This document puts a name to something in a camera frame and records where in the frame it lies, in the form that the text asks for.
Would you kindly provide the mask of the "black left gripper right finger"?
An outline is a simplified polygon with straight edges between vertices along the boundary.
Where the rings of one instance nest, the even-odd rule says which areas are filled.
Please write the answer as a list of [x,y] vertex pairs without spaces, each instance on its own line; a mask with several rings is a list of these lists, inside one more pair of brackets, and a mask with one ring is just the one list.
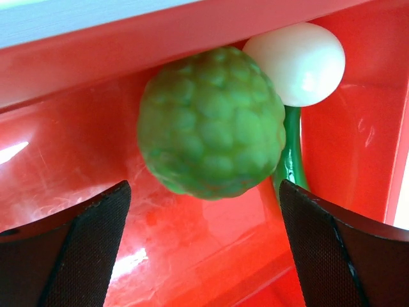
[[306,306],[408,306],[408,231],[283,180],[280,207]]

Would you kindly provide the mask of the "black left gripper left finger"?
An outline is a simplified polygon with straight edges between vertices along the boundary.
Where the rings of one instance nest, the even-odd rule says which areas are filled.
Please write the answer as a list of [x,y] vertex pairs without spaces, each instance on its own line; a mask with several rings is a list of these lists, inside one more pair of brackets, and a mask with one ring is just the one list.
[[1,306],[103,306],[130,201],[124,180],[1,232]]

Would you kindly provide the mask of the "green chili pepper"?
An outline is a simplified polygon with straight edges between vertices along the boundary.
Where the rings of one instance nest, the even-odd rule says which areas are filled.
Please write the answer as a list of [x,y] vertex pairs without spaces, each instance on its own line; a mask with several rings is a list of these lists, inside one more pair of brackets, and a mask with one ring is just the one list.
[[300,139],[301,108],[285,106],[285,113],[284,128],[286,131],[286,144],[281,153],[279,163],[272,175],[272,183],[279,209],[281,209],[279,187],[283,180],[289,180],[308,191],[310,190],[302,161]]

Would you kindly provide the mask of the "green round lime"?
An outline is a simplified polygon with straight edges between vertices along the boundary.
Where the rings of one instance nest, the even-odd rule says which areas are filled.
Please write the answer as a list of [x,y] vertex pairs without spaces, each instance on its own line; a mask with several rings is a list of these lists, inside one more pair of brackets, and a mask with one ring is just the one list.
[[164,65],[139,104],[147,169],[172,192],[234,198],[276,169],[286,143],[284,105],[271,80],[236,47]]

